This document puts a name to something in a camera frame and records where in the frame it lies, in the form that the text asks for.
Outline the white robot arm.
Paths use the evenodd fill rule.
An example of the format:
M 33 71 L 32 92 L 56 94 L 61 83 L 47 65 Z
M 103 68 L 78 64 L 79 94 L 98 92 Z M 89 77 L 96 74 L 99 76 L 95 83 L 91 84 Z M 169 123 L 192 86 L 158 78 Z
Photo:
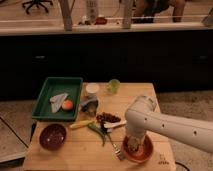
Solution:
M 213 122 L 156 112 L 157 100 L 138 96 L 125 112 L 126 132 L 141 139 L 152 131 L 176 141 L 213 153 Z

